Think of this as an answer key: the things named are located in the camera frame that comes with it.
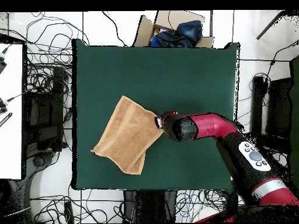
gray button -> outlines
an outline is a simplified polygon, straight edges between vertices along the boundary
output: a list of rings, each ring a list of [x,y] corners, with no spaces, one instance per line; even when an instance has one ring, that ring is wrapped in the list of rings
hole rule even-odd
[[[249,154],[249,158],[254,161],[258,161],[258,160],[262,160],[263,156],[258,151],[252,151]]]

green table surface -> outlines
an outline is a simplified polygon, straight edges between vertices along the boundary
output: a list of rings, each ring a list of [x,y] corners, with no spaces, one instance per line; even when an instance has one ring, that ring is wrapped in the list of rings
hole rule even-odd
[[[230,190],[230,174],[211,138],[177,143],[163,134],[146,151],[141,175],[124,174],[91,149],[122,95],[156,114],[213,112],[232,119],[237,43],[218,50],[88,47],[81,40],[72,45],[77,69],[76,189]]]
[[[290,166],[294,184],[299,188],[299,56],[290,62],[291,78],[294,82],[290,90],[291,98],[291,154]]]

towel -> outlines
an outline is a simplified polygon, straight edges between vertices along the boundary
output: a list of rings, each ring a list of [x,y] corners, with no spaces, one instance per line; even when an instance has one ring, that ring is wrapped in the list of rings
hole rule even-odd
[[[145,151],[162,135],[156,115],[122,96],[98,144],[91,151],[112,160],[122,172],[141,174]]]

blue cloth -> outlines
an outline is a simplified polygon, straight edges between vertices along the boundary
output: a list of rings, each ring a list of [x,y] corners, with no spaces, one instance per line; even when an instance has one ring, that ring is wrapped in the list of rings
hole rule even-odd
[[[181,23],[176,31],[163,31],[155,37],[160,47],[195,47],[202,37],[201,21]]]
[[[151,47],[158,47],[159,43],[157,42],[157,37],[154,36],[151,41]]]

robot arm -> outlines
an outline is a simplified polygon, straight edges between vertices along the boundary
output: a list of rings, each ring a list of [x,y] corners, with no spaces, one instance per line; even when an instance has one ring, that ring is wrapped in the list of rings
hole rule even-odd
[[[169,111],[156,117],[155,123],[177,142],[205,137],[215,139],[245,204],[299,205],[299,200],[273,173],[268,161],[224,117],[213,113],[179,115]]]

